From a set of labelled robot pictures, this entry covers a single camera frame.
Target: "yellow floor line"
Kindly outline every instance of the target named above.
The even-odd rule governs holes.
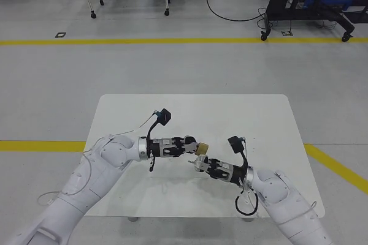
[[[84,141],[1,141],[0,151],[82,152]],[[368,195],[368,181],[310,144],[307,154]]]
[[[343,166],[341,163],[328,156],[318,148],[310,144],[304,145],[307,154],[315,160],[332,170],[334,173],[341,176],[350,184],[356,186],[359,190],[368,195],[368,181],[357,173],[351,171],[349,168]]]
[[[342,43],[340,37],[270,37],[266,43]],[[349,42],[368,43],[368,37],[354,37]],[[162,38],[162,39],[58,39],[58,40],[0,40],[0,46],[44,45],[118,45],[118,44],[175,44],[175,43],[264,43],[260,37]]]
[[[82,152],[84,141],[5,141],[0,140],[0,151],[55,151]]]

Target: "metal stand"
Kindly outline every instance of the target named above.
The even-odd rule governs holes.
[[[343,29],[342,41],[346,42],[352,37],[350,34],[355,27],[345,19],[336,10],[323,4],[321,0],[315,0],[315,2],[308,8],[296,9],[299,0],[293,0],[290,8],[286,8],[288,0],[270,0],[264,13],[264,26],[266,31],[262,31],[261,40],[265,41],[271,32],[270,21],[277,20],[329,20],[336,21]]]
[[[135,222],[139,219],[139,217],[128,217],[128,220],[131,222]]]
[[[93,5],[91,4],[90,0],[87,0],[87,2],[88,2],[88,6],[90,7],[90,11],[91,11],[90,17],[93,19],[97,18],[97,15],[96,13],[94,13]],[[99,0],[99,4],[101,6],[105,5],[104,0]]]
[[[165,0],[165,7],[166,7],[166,10],[165,10],[165,16],[169,16],[169,4],[171,3],[171,0]]]
[[[93,9],[93,5],[91,4],[90,0],[87,0],[88,2],[88,6],[90,7],[90,10],[91,10],[91,18],[95,19],[97,18],[97,15],[94,13],[94,9]]]
[[[368,23],[368,6],[361,12],[345,13],[345,16],[354,24]]]

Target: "floor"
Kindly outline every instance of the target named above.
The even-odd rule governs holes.
[[[0,1],[0,40],[259,37],[254,21],[218,19],[205,0]],[[265,0],[210,0],[228,18],[258,14]],[[270,38],[281,37],[280,21]],[[343,30],[293,22],[294,37]],[[368,37],[368,24],[353,35]],[[103,94],[285,94],[302,141],[368,180],[368,42],[175,43],[0,47],[0,140],[86,140]],[[118,105],[118,112],[125,105]],[[60,189],[78,153],[0,152],[0,244],[43,209],[36,197]],[[368,245],[368,195],[309,157],[336,244]],[[75,244],[289,244],[256,220],[85,217]]]

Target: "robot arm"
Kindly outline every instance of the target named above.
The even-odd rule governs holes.
[[[243,156],[243,148],[239,146],[239,142],[242,144],[242,141],[245,139],[237,137],[229,139],[234,152]],[[293,244],[333,244],[313,206],[309,205],[283,172],[255,170],[248,166],[245,156],[243,159],[244,164],[241,167],[218,159],[210,159],[206,155],[198,156],[192,163],[198,172],[206,172],[214,179],[234,183],[244,190],[253,190],[274,224]]]
[[[208,146],[193,137],[150,139],[151,130],[166,125],[171,114],[155,111],[157,120],[147,137],[136,141],[124,135],[108,135],[99,139],[74,170],[54,202],[8,245],[66,245],[75,226],[87,211],[115,185],[132,161],[155,157],[178,157],[184,153],[205,154]]]

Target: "black power cord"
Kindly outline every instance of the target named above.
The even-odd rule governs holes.
[[[234,200],[234,204],[236,206],[237,212],[239,212],[240,214],[242,214],[244,216],[251,216],[251,215],[256,214],[256,212],[258,211],[258,206],[259,206],[259,197],[258,197],[258,194],[256,194],[256,193],[254,193],[254,194],[255,194],[255,197],[256,197],[256,204],[255,204],[255,208],[250,213],[245,213],[245,212],[243,212],[243,211],[240,210],[239,204],[238,204],[240,196],[238,195],[236,197],[236,199]]]
[[[253,18],[250,18],[250,19],[246,19],[246,20],[233,20],[233,19],[229,19],[229,18],[225,18],[225,17],[222,17],[221,15],[217,14],[214,12],[214,10],[210,7],[210,3],[209,3],[209,0],[206,0],[207,2],[207,6],[209,7],[210,11],[215,14],[216,16],[220,17],[221,19],[224,19],[224,20],[229,20],[229,21],[233,21],[233,22],[246,22],[246,21],[251,21],[251,20],[255,20],[259,17],[262,17],[264,15],[264,13],[260,14],[257,16],[257,17],[253,17]]]

